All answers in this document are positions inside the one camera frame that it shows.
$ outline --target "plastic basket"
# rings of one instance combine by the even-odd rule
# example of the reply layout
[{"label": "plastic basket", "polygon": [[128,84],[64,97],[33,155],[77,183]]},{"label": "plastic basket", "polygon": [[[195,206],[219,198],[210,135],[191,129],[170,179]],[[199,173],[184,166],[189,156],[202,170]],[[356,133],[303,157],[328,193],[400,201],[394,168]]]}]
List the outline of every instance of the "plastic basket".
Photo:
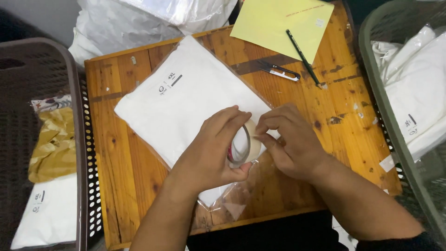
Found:
[{"label": "plastic basket", "polygon": [[396,199],[446,247],[446,144],[414,160],[405,144],[390,106],[370,41],[404,43],[425,24],[434,29],[446,25],[446,1],[393,0],[368,15],[359,32],[359,48],[384,136],[388,139],[403,193]]},{"label": "plastic basket", "polygon": [[46,38],[0,43],[0,250],[9,250],[33,184],[28,181],[29,159],[41,122],[31,100],[71,93],[78,174],[76,243],[49,249],[88,250],[103,237],[102,216],[87,87],[83,68],[63,46]]}]

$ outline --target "green basket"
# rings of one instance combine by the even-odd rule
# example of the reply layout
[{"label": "green basket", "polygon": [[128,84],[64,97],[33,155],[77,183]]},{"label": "green basket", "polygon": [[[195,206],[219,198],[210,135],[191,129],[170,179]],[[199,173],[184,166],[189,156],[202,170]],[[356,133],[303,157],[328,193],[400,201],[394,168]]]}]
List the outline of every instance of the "green basket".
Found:
[{"label": "green basket", "polygon": [[370,13],[359,31],[359,48],[403,193],[396,199],[446,247],[446,143],[414,160],[405,144],[380,78],[370,41],[404,43],[426,24],[446,25],[446,1],[393,0]]}]

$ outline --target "thread snips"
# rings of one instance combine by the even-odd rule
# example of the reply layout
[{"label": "thread snips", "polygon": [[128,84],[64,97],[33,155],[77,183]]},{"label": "thread snips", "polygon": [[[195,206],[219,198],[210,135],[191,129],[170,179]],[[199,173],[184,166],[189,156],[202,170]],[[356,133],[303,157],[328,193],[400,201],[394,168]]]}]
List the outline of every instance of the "thread snips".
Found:
[{"label": "thread snips", "polygon": [[[266,71],[266,72],[269,72],[271,74],[274,74],[274,75],[277,75],[279,77],[286,78],[286,79],[289,79],[289,80],[292,80],[292,81],[295,81],[295,82],[298,81],[301,78],[301,75],[299,73],[297,73],[297,72],[287,70],[287,69],[285,69],[283,67],[280,67],[280,66],[268,63],[268,62],[263,61],[263,60],[258,60],[258,62],[262,64],[262,66],[259,67],[259,69],[261,69],[262,71]],[[283,71],[283,72],[279,73],[279,72],[275,71],[275,69],[278,69],[278,70]],[[285,75],[286,72],[288,72],[290,74],[293,74],[294,78]]]}]

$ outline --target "hand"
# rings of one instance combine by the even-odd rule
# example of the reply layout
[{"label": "hand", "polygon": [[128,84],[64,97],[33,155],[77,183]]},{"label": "hand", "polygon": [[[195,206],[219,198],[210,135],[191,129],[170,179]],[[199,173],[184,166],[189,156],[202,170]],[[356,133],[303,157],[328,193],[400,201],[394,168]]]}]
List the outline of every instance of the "hand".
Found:
[{"label": "hand", "polygon": [[170,172],[174,183],[181,183],[185,193],[197,196],[200,192],[239,182],[248,178],[251,163],[230,168],[227,149],[237,131],[251,117],[238,106],[223,109],[206,119],[200,131],[180,156]]},{"label": "hand", "polygon": [[[277,130],[286,146],[267,134],[268,129]],[[326,165],[321,164],[331,159],[294,104],[287,103],[263,114],[256,134],[271,153],[277,168],[292,178],[311,182],[323,172],[322,166]]]}]

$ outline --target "wooden table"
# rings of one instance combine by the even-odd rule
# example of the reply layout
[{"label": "wooden table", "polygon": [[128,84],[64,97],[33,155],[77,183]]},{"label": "wooden table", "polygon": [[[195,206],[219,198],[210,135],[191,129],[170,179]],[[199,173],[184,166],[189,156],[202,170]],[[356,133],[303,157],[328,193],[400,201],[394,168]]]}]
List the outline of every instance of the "wooden table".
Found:
[{"label": "wooden table", "polygon": [[[379,166],[389,155],[389,148],[376,123],[367,80],[353,52],[352,30],[341,1],[335,2],[313,64],[316,76],[327,89],[315,87],[302,62],[232,38],[231,29],[223,27],[194,37],[275,107],[295,103],[327,152],[380,188],[388,189],[390,195],[401,192],[395,169],[386,173]],[[121,51],[85,63],[105,241],[111,250],[130,246],[167,175],[146,143],[113,109],[122,96],[150,75],[179,40]],[[301,80],[295,83],[260,71],[255,67],[257,59],[300,72]],[[225,207],[208,212],[197,206],[191,234],[326,208],[312,186],[282,174],[267,152],[252,169],[244,188],[234,189],[225,197],[226,201],[246,204],[237,221]],[[250,197],[245,197],[244,192],[250,193]]]}]

